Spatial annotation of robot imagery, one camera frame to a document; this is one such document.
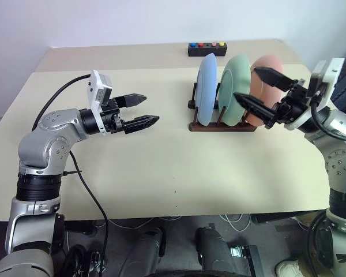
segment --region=blue plate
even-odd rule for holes
[[[202,60],[196,83],[197,120],[201,125],[208,126],[213,115],[217,88],[217,60],[213,53]]]

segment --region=black cable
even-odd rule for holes
[[[307,230],[307,234],[306,234],[306,260],[309,264],[309,267],[311,269],[311,273],[313,275],[313,277],[318,277],[317,271],[315,270],[313,261],[311,259],[311,254],[310,254],[310,239],[312,237],[312,235],[314,236],[315,232],[316,232],[316,228],[317,226],[320,224],[321,221],[323,221],[326,218],[326,210],[323,210],[322,212],[320,212],[312,221],[312,223],[310,224],[309,229]]]
[[[326,133],[330,137],[334,137],[335,139],[346,141],[346,136],[341,136],[339,134],[333,133],[332,131],[328,130],[326,127],[323,126],[322,122],[319,120],[317,115],[317,106],[318,106],[317,102],[311,101],[310,103],[311,117],[313,118],[313,121],[315,125],[319,128],[319,130]]]
[[[104,244],[103,244],[103,248],[101,250],[101,254],[100,254],[100,272],[99,272],[99,277],[101,277],[103,275],[103,267],[104,267],[104,257],[105,257],[105,251],[106,251],[106,245],[108,242],[108,234],[109,234],[109,224],[108,224],[108,217],[106,216],[103,207],[100,205],[100,203],[98,202],[98,200],[96,199],[96,197],[93,195],[93,193],[91,192],[90,188],[88,188],[85,180],[83,179],[83,176],[80,172],[80,168],[78,167],[76,158],[74,157],[73,153],[71,151],[69,151],[69,155],[72,157],[74,166],[76,167],[77,173],[79,178],[81,179],[82,184],[84,185],[85,189],[87,190],[87,192],[90,194],[92,200],[95,202],[95,204],[97,205],[97,207],[99,208],[100,212],[103,214],[104,220],[105,220],[105,236],[104,236]]]
[[[35,123],[33,124],[32,127],[32,131],[36,129],[37,124],[39,123],[41,117],[44,115],[45,111],[47,110],[47,108],[51,105],[51,103],[55,100],[56,97],[58,97],[58,95],[67,87],[69,87],[70,85],[74,84],[77,81],[86,79],[86,78],[90,78],[90,74],[87,75],[83,75],[77,78],[74,78],[73,80],[69,81],[68,83],[66,83],[64,86],[62,86],[60,89],[58,89],[58,91],[49,99],[49,101],[45,104],[45,106],[41,109],[39,115],[36,117]]]
[[[43,116],[43,114],[45,113],[45,111],[47,110],[47,108],[51,105],[51,103],[55,100],[55,98],[58,97],[58,95],[67,87],[69,87],[70,85],[74,84],[77,81],[86,79],[86,78],[90,78],[90,74],[87,75],[83,75],[77,78],[74,78],[73,80],[69,81],[68,83],[66,83],[65,85],[63,85],[59,90],[56,91],[56,93],[54,93],[54,95],[49,99],[49,101],[45,104],[45,106],[41,109],[39,115],[36,117],[35,123],[33,123],[33,127],[32,127],[32,131],[36,129],[41,117]],[[96,197],[93,195],[93,193],[91,192],[90,188],[88,188],[85,180],[82,177],[81,174],[81,170],[78,167],[77,161],[76,161],[76,157],[73,155],[72,151],[69,151],[70,156],[72,157],[74,166],[76,167],[77,170],[77,174],[82,182],[82,184],[85,186],[87,192],[90,194],[92,200],[95,202],[95,204],[97,205],[97,207],[99,208],[100,212],[103,214],[104,220],[105,220],[105,224],[106,224],[106,228],[105,228],[105,236],[104,236],[104,244],[103,244],[103,248],[100,254],[100,272],[99,272],[99,277],[102,277],[103,275],[103,267],[104,267],[104,257],[105,257],[105,251],[106,251],[106,246],[107,246],[107,242],[108,242],[108,234],[109,234],[109,226],[108,226],[108,218],[104,212],[104,209],[101,207],[100,203],[98,202],[98,200],[96,199]]]

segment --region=white wall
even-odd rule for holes
[[[49,47],[268,38],[343,56],[346,0],[0,0],[0,115]]]

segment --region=pink plate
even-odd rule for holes
[[[274,55],[266,55],[258,58],[251,66],[250,95],[262,100],[266,107],[272,108],[275,103],[281,100],[282,91],[278,88],[271,87],[270,85],[263,83],[255,71],[253,71],[254,67],[256,66],[266,66],[282,73],[282,62]],[[246,118],[246,121],[253,126],[261,126],[264,124],[261,119],[253,114],[250,114]]]

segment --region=floor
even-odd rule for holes
[[[242,228],[247,223],[247,215],[243,219],[234,223],[237,228]],[[121,219],[115,220],[123,226],[138,226],[146,219]],[[6,222],[0,222],[0,259],[5,255],[3,246],[6,232]],[[194,243],[195,231],[198,227],[215,227],[229,245],[257,245],[264,276],[274,275],[275,265],[290,257],[295,257],[303,252],[306,232],[302,230],[296,221],[283,219],[266,224],[254,224],[244,232],[237,232],[223,221],[219,216],[184,216],[175,221],[166,221],[160,218],[151,220],[148,224],[138,230],[125,230],[110,224],[109,240],[107,246],[107,270],[104,276],[115,277],[126,258],[133,244],[139,236],[150,227],[164,227],[167,232],[166,255],[161,259],[158,271],[169,271],[174,269],[201,269],[197,260],[197,253]],[[87,249],[100,249],[103,241],[104,227],[98,229],[93,237],[86,237],[82,234],[69,233],[69,246],[83,244]],[[54,258],[55,270],[61,264],[64,254],[59,252]],[[239,274],[250,276],[247,263],[241,258],[234,258]]]

